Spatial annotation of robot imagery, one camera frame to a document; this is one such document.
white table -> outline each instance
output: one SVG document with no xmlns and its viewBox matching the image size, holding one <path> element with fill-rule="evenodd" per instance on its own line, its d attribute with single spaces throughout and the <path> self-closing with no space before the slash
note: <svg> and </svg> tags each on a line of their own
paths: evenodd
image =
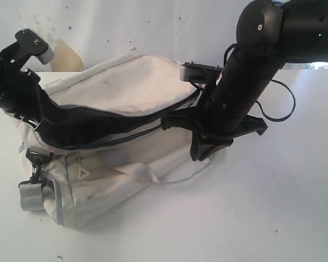
<svg viewBox="0 0 328 262">
<path fill-rule="evenodd" d="M 20 210 L 20 135 L 0 112 L 0 261 L 328 262 L 328 72 L 276 79 L 297 97 L 291 119 L 236 139 L 193 180 L 148 187 L 80 230 Z M 274 117 L 292 103 L 276 84 L 260 101 Z"/>
</svg>

white bag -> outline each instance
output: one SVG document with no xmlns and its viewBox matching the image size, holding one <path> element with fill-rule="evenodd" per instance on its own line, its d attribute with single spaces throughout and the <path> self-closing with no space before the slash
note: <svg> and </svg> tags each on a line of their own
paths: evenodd
<svg viewBox="0 0 328 262">
<path fill-rule="evenodd" d="M 197 99 L 196 89 L 180 81 L 179 68 L 179 63 L 166 58 L 131 51 L 47 85 L 46 92 L 60 106 L 124 117 L 158 117 L 129 132 L 108 135 L 89 148 L 70 151 L 49 145 L 30 125 L 16 121 L 24 138 L 20 158 L 27 177 L 32 173 L 28 149 L 54 154 L 42 166 L 47 186 L 20 185 L 22 208 L 45 209 L 57 224 L 80 227 L 151 183 L 159 183 L 178 166 L 187 179 L 207 166 L 209 160 L 194 163 L 190 159 L 191 132 L 161 129 L 163 110 L 188 107 Z"/>
</svg>

triangle logo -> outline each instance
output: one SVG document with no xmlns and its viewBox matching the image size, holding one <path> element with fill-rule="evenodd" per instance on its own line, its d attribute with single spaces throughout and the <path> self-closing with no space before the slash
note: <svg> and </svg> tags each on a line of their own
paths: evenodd
<svg viewBox="0 0 328 262">
<path fill-rule="evenodd" d="M 79 166 L 78 170 L 78 179 L 83 180 L 84 178 L 88 177 L 90 175 L 90 172 L 88 172 L 86 169 Z"/>
</svg>

white wall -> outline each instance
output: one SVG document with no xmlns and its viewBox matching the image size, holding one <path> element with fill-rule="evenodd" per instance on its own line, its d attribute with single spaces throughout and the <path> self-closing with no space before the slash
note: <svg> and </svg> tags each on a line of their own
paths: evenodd
<svg viewBox="0 0 328 262">
<path fill-rule="evenodd" d="M 1 0 L 0 50 L 31 28 L 53 48 L 55 71 L 83 70 L 126 52 L 182 62 L 221 64 L 236 41 L 240 13 L 251 0 Z M 51 71 L 31 60 L 34 70 Z"/>
</svg>

bag strap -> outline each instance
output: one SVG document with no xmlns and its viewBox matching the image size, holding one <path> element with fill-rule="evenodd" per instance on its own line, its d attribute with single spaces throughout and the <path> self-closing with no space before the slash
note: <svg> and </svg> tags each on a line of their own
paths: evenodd
<svg viewBox="0 0 328 262">
<path fill-rule="evenodd" d="M 158 179 L 158 176 L 153 172 L 151 167 L 149 165 L 143 164 L 143 163 L 130 163 L 127 165 L 115 167 L 113 169 L 122 172 L 124 174 L 130 175 L 133 178 L 135 178 L 138 181 L 145 182 L 145 183 L 159 183 L 162 185 L 173 185 L 173 184 L 180 184 L 183 182 L 186 182 L 196 175 L 200 174 L 201 172 L 208 169 L 214 161 L 214 157 L 211 156 L 209 158 L 209 161 L 206 161 L 206 165 L 203 166 L 201 169 L 199 169 L 197 172 L 193 173 L 191 176 L 179 179 L 176 181 L 161 181 Z"/>
</svg>

